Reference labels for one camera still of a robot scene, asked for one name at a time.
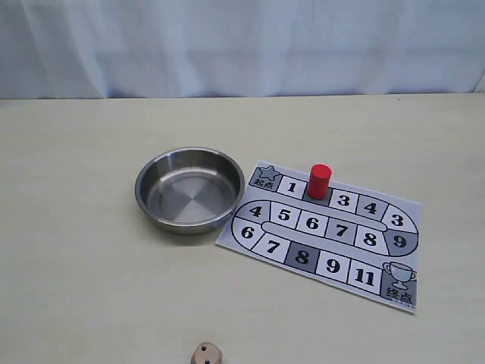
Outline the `red cylinder game piece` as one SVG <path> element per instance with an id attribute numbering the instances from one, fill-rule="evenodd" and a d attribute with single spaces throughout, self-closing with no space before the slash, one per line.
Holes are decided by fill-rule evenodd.
<path id="1" fill-rule="evenodd" d="M 324 164 L 316 164 L 311 167 L 307 194 L 312 199 L 324 199 L 327 195 L 332 170 Z"/>

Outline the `wooden die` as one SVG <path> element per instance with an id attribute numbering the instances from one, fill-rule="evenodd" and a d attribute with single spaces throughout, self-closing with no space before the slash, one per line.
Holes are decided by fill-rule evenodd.
<path id="1" fill-rule="evenodd" d="M 203 342 L 197 346 L 191 357 L 191 364 L 221 364 L 222 351 L 211 342 Z"/>

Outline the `stainless steel round bowl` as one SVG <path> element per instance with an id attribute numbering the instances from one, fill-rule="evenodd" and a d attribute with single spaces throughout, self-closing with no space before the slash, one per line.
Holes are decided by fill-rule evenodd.
<path id="1" fill-rule="evenodd" d="M 243 197 L 245 176 L 227 154 L 201 146 L 167 151 L 138 173 L 134 194 L 147 218 L 172 234 L 222 228 Z"/>

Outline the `paper game board sheet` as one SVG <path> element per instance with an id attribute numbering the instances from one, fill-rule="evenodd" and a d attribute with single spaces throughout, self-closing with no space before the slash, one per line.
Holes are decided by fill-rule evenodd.
<path id="1" fill-rule="evenodd" d="M 217 245 L 406 312 L 418 305 L 421 205 L 260 161 Z"/>

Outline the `white curtain backdrop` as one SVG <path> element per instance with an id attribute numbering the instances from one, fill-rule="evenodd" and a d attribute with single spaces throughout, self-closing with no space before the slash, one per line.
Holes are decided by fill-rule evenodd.
<path id="1" fill-rule="evenodd" d="M 3 1 L 4 99 L 481 93 L 482 1 Z"/>

